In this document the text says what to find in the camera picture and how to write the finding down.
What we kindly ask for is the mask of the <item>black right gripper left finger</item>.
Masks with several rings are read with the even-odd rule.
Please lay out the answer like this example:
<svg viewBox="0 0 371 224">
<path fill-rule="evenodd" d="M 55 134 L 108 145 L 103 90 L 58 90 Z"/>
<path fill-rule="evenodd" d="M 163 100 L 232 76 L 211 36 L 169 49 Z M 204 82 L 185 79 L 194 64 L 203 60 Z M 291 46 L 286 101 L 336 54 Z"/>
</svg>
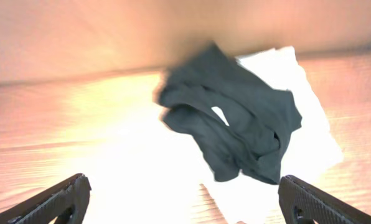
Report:
<svg viewBox="0 0 371 224">
<path fill-rule="evenodd" d="M 88 177 L 75 174 L 0 213 L 0 224 L 82 224 L 91 190 Z"/>
</svg>

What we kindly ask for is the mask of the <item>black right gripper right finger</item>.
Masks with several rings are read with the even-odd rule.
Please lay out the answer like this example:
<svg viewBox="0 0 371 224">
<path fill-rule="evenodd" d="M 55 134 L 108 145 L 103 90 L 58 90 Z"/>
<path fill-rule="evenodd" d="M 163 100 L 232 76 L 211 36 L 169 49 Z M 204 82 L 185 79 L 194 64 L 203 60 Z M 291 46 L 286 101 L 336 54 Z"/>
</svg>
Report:
<svg viewBox="0 0 371 224">
<path fill-rule="evenodd" d="M 281 178 L 278 195 L 286 224 L 371 224 L 371 215 L 293 175 Z"/>
</svg>

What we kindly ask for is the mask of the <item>black t-shirt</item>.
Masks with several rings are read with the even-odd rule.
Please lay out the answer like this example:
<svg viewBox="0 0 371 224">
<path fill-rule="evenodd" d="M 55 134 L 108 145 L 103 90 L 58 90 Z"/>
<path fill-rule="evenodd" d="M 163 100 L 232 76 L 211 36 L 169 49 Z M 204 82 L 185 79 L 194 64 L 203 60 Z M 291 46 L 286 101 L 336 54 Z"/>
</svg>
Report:
<svg viewBox="0 0 371 224">
<path fill-rule="evenodd" d="M 169 70 L 157 102 L 170 129 L 194 138 L 217 182 L 244 174 L 279 183 L 302 121 L 290 91 L 273 89 L 210 45 Z"/>
</svg>

